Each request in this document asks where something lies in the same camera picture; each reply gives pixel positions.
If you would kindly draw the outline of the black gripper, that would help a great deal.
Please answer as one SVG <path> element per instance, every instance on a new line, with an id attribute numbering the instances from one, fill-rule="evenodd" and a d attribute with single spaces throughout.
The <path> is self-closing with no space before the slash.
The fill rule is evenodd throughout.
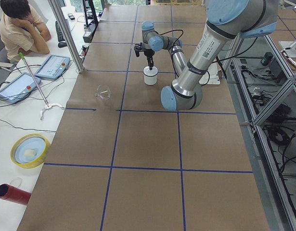
<path id="1" fill-rule="evenodd" d="M 141 43 L 135 44 L 134 51 L 135 51 L 136 57 L 139 57 L 140 52 L 143 52 L 143 54 L 147 57 L 149 69 L 151 70 L 152 67 L 154 67 L 154 61 L 153 61 L 154 51 L 152 49 L 146 48 L 145 45 L 141 42 Z"/>

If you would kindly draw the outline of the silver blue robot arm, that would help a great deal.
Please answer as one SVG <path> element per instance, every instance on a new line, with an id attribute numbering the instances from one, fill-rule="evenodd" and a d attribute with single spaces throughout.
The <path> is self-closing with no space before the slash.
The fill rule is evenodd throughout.
<path id="1" fill-rule="evenodd" d="M 237 36 L 245 39 L 272 33 L 278 6 L 277 0 L 210 0 L 202 38 L 189 60 L 185 59 L 179 39 L 160 35 L 153 22 L 143 22 L 142 42 L 134 48 L 136 55 L 143 52 L 152 68 L 154 53 L 168 50 L 178 73 L 178 78 L 161 90 L 162 106 L 169 111 L 196 108 L 203 96 L 199 81 L 224 45 Z"/>

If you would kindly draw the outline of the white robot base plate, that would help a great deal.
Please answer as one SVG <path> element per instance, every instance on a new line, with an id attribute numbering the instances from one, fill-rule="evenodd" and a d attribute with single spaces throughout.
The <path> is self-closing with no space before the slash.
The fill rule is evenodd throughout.
<path id="1" fill-rule="evenodd" d="M 199 81 L 200 85 L 219 85 L 220 79 L 218 75 L 217 63 L 212 63 L 208 68 L 208 71 L 201 77 Z"/>

